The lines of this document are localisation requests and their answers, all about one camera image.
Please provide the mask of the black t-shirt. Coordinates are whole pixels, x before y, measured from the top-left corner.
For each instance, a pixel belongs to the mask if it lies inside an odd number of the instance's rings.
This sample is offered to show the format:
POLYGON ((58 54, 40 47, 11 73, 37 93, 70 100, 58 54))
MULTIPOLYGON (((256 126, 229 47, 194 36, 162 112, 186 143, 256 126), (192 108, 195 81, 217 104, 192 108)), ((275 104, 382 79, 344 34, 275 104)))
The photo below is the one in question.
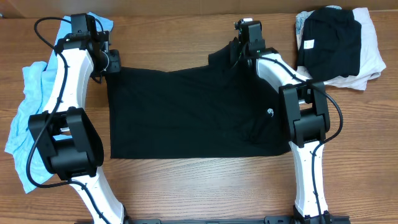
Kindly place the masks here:
POLYGON ((279 156, 277 92, 230 59, 229 44, 208 65, 174 72, 124 67, 106 77, 111 157, 181 159, 279 156))

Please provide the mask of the light blue t-shirt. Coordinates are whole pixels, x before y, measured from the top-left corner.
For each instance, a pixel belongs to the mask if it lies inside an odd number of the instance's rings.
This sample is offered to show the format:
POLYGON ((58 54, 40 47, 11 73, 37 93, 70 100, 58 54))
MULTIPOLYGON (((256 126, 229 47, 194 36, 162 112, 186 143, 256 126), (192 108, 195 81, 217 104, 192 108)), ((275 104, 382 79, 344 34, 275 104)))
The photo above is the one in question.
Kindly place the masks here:
MULTIPOLYGON (((114 22, 112 20, 100 17, 92 12, 88 14, 98 19, 104 30, 111 31, 113 29, 114 22)), ((71 30, 72 27, 69 23, 61 21, 54 44, 70 33, 71 30)), ((15 170, 26 194, 36 188, 29 182, 26 174, 27 158, 34 143, 28 129, 28 120, 30 115, 41 113, 47 104, 55 82, 56 72, 57 57, 54 51, 51 52, 48 62, 33 62, 32 65, 22 68, 25 98, 19 104, 17 113, 11 122, 4 151, 13 156, 15 170)), ((34 152, 32 162, 31 171, 35 181, 43 184, 53 176, 44 167, 38 151, 34 152)))

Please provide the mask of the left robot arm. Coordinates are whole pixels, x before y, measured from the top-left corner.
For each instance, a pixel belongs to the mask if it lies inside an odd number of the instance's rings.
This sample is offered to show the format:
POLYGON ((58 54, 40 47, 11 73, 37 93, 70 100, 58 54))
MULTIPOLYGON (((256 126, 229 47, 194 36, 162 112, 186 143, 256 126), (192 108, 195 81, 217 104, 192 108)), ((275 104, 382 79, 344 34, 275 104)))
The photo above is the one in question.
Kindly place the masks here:
POLYGON ((121 70, 117 50, 109 49, 110 32, 89 14, 68 20, 72 31, 52 46, 57 72, 43 112, 30 116, 34 144, 26 174, 38 188, 73 187, 93 217, 93 223, 127 223, 124 205, 116 198, 103 172, 101 138, 85 112, 89 80, 121 70))

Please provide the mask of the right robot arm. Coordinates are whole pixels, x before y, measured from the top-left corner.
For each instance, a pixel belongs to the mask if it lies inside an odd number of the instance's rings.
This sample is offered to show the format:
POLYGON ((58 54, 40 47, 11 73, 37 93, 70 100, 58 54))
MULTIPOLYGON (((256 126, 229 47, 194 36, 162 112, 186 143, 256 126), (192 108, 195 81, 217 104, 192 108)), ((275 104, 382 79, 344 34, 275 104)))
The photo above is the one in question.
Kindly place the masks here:
POLYGON ((279 95, 279 111, 285 138, 293 152, 296 180, 294 214, 289 223, 333 223, 323 189, 322 156, 330 129, 327 95, 322 82, 315 83, 287 65, 273 48, 267 48, 262 24, 251 18, 235 22, 239 56, 279 95))

